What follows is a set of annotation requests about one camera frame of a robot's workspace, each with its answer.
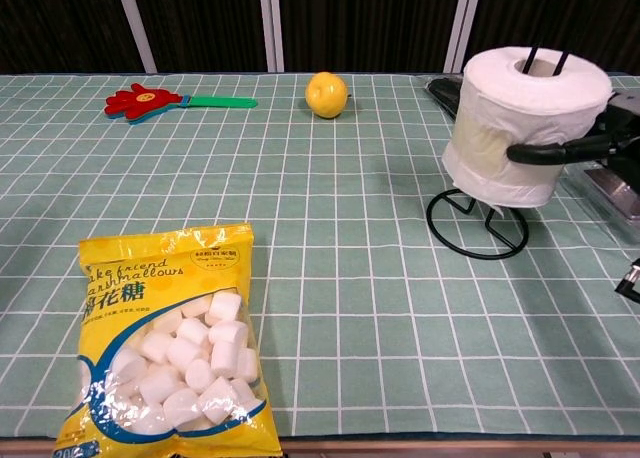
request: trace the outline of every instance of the paper towel holder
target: paper towel holder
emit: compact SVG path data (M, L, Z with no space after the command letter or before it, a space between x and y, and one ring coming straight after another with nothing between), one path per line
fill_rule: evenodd
M500 240L509 249L508 251L505 251L504 253L496 253L496 254L493 254L493 255L484 254L484 253L476 253L474 251L469 251L469 250L466 250L464 248L461 248L461 247L453 244L451 241L447 240L438 231L438 229L435 226L435 223L433 222L433 209L434 209L436 203L438 203L441 200L446 201L454 209L460 211L461 213L463 213L465 215L469 215L473 211L474 207L476 206L476 204L478 202L478 200L476 200L475 198L471 198L471 201L469 201L469 204L465 208L462 205L460 205L459 203L456 203L454 200L449 198L451 195L458 195L458 194L465 194L465 193L464 193L464 191L462 191L462 190L460 190L458 188L452 188L450 190L443 191L442 193L436 195L429 202L429 205L427 206L426 216L427 216L427 225L429 226L429 230L431 230L431 233L433 233L436 236L436 238L438 238L438 240L443 245L445 245L450 250L453 250L453 251L456 251L456 252L460 253L461 255L468 256L469 258L476 258L476 259L479 259L479 260L502 260L504 258L510 258L512 256L515 256L515 255L517 255L518 253L520 253L524 249L524 247L527 245L527 242L529 241L529 225L527 224L527 220L522 215L522 213L520 213L520 211L516 210L515 208L509 208L509 211L511 212L511 214L515 218L515 222L519 225L518 228L519 228L519 231L521 233L521 237L520 237L520 241L518 243L513 243L506 236L504 236L502 233L500 233L498 230L496 230L494 227L491 226L491 221L492 221L492 219L493 219L493 217L494 217L494 215L496 213L496 210L494 208L490 208L489 209L489 212L487 213L487 216L486 216L486 218L484 220L485 229L491 235L493 235L498 240Z

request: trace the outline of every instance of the green handle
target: green handle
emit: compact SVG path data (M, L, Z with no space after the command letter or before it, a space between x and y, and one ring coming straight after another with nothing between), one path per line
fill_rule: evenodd
M192 96L187 106L216 106L221 108L253 108L258 102L253 98L235 98L226 96Z

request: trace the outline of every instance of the black curtain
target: black curtain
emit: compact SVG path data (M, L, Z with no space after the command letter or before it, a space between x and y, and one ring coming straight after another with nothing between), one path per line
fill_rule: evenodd
M479 0L465 61L491 48L532 45L544 21L545 3L548 0ZM579 24L583 38L574 48L570 24L576 16L572 14L580 12L580 1L566 3L545 47L569 47L605 71L640 74L640 0L593 0L589 18Z
M0 73L143 71L120 0L0 0Z
M280 0L287 71L439 72L458 0Z
M260 0L136 0L160 72L266 71Z

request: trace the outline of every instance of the table edge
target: table edge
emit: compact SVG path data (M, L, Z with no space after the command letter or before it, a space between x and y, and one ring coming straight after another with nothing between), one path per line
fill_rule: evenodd
M47 453L53 451L54 440L2 439L0 455ZM460 450L460 451L538 451L538 452L628 452L640 451L640 442L625 441L560 441L560 440L314 440L282 439L285 453L370 453L379 451Z

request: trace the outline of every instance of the toilet paper roll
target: toilet paper roll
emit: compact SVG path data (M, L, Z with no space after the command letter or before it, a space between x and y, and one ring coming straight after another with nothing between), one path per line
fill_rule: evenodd
M191 341L177 337L167 348L167 359L181 373L185 373L189 364L202 356L202 349Z
M182 323L180 308L174 308L153 320L153 329L162 333L174 333Z
M240 348L235 377L247 383L253 383L258 379L258 355L252 348Z
M164 400L164 416L174 428L188 423L202 416L197 402L198 395L191 388L178 390Z
M228 341L218 341L213 345L211 369L216 376L232 378L236 374L239 349L237 343Z
M223 377L214 381L198 398L198 407L215 425L222 423L237 403L238 394Z
M212 295L201 296L200 298L195 298L180 307L182 314L191 318L194 316L204 315L207 311L209 311L209 307L211 306Z
M214 378L211 364L202 359L193 360L184 375L187 386L196 393L206 390L213 383Z
M217 318L210 313L204 314L204 322L207 324L207 326L213 326L220 321L220 318Z
M238 394L239 403L242 404L246 401L249 401L255 398L253 391L251 391L251 388L249 387L246 381L240 378L235 378L231 380L230 383L231 383L231 386L233 386L233 389Z
M140 378L147 371L147 360L136 351L123 346L113 357L110 372L113 383L127 383L135 378Z
M171 425L165 419L162 406L153 404L140 410L131 420L130 429L140 435L160 435L171 430Z
M193 421L189 421L188 423L184 423L183 425L178 426L178 431L204 431L209 428L213 428L214 425L206 416L201 416L200 418L196 418Z
M228 341L244 346L249 328L241 321L221 321L209 329L209 342Z
M159 370L140 380L138 390L148 405L162 403L168 396L181 389L179 380L168 370Z
M209 328L197 318L185 318L176 330L176 334L180 338L202 346L209 339Z
M242 297L231 291L217 291L213 294L209 314L225 321L233 321L238 315Z
M167 362L167 348L173 342L168 333L150 331L140 344L140 353L151 361L163 365Z
M442 155L454 186L490 205L547 203L562 166L515 163L507 158L507 148L582 137L612 93L602 70L573 55L560 75L551 76L559 51L538 50L530 73L522 74L529 51L499 48L469 60L452 140Z

